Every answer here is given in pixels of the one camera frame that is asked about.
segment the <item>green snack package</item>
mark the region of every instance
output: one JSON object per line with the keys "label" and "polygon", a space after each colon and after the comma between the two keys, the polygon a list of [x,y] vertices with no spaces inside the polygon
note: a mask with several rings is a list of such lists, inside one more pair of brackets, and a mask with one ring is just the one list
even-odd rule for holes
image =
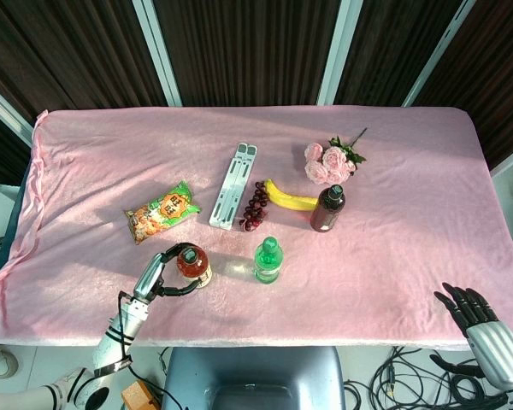
{"label": "green snack package", "polygon": [[192,193],[185,181],[180,181],[168,193],[146,203],[136,211],[125,211],[129,229],[136,244],[147,237],[169,229],[201,208],[192,203]]}

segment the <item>green leaves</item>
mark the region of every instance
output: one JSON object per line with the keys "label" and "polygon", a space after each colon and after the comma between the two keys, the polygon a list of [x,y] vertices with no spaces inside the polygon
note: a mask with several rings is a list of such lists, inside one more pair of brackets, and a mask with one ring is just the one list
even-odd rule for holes
{"label": "green leaves", "polygon": [[340,149],[342,149],[345,152],[345,156],[348,159],[348,161],[353,162],[354,164],[356,164],[356,166],[357,164],[361,164],[363,161],[367,160],[364,156],[359,155],[356,151],[353,150],[353,144],[349,145],[347,143],[342,143],[338,135],[336,136],[336,138],[332,138],[331,140],[329,140],[328,143],[331,144],[331,147],[339,147]]}

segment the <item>red grapes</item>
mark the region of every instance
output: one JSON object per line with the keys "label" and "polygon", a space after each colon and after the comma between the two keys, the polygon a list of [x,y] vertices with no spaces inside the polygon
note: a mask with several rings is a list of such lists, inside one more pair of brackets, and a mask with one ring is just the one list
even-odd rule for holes
{"label": "red grapes", "polygon": [[245,207],[243,219],[239,222],[246,232],[254,231],[267,214],[264,208],[268,205],[269,197],[264,188],[264,183],[257,182],[255,186],[255,195],[249,200],[249,206]]}

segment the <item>rose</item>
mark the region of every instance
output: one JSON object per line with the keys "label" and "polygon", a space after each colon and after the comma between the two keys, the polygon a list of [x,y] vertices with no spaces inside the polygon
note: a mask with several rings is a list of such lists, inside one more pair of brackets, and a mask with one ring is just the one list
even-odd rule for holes
{"label": "rose", "polygon": [[344,176],[339,170],[332,170],[328,172],[327,183],[331,185],[342,184],[344,182]]}
{"label": "rose", "polygon": [[342,184],[350,177],[350,166],[348,163],[342,164],[342,168],[333,169],[328,172],[327,183],[331,185]]}
{"label": "rose", "polygon": [[329,171],[339,171],[345,160],[345,153],[339,147],[331,147],[323,154],[323,165]]}
{"label": "rose", "polygon": [[306,175],[314,184],[325,184],[327,182],[327,169],[317,161],[308,161],[304,167]]}
{"label": "rose", "polygon": [[354,164],[352,161],[346,162],[346,167],[347,167],[348,173],[354,173],[357,170],[356,164]]}
{"label": "rose", "polygon": [[321,147],[318,143],[311,143],[304,150],[306,161],[319,161],[321,159],[322,153],[323,147]]}

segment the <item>floor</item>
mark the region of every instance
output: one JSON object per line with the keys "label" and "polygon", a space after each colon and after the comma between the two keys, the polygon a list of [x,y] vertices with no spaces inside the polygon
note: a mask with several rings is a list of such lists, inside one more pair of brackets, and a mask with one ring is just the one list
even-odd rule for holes
{"label": "floor", "polygon": [[[42,384],[49,384],[61,377],[62,375],[72,371],[78,366],[91,367],[91,354],[93,348],[57,348],[57,347],[8,347],[18,358],[20,362],[19,371],[15,376],[8,380],[0,381],[0,393],[13,393],[32,387],[38,387]],[[162,373],[158,361],[160,348],[133,348],[131,353],[134,359],[133,367],[143,377],[150,381],[163,385],[165,377]],[[169,352],[165,354],[166,363],[169,359]],[[385,360],[390,353],[388,347],[339,347],[339,358],[342,365],[342,373],[344,380],[356,380],[367,383],[373,375],[376,368]],[[411,363],[428,369],[430,372],[441,373],[441,370],[428,358],[432,353],[429,350],[423,350],[417,354],[408,357]],[[446,360],[452,362],[460,362],[473,358],[469,351],[464,352],[441,352]],[[398,380],[410,380],[403,377],[406,370],[397,368]],[[109,399],[105,403],[103,409],[121,410],[122,400],[121,391],[134,382],[131,373],[120,372],[113,383]],[[416,381],[411,384],[417,387]],[[436,385],[428,380],[424,380],[426,397],[429,400],[435,395]],[[490,385],[486,386],[487,394],[493,394],[496,390]],[[403,387],[396,387],[396,398],[400,401],[408,401],[412,398]],[[370,410],[366,397],[363,397],[364,403],[362,410]],[[351,396],[346,394],[346,409],[353,408],[353,400]],[[66,410],[74,410],[74,405],[68,405]]]}

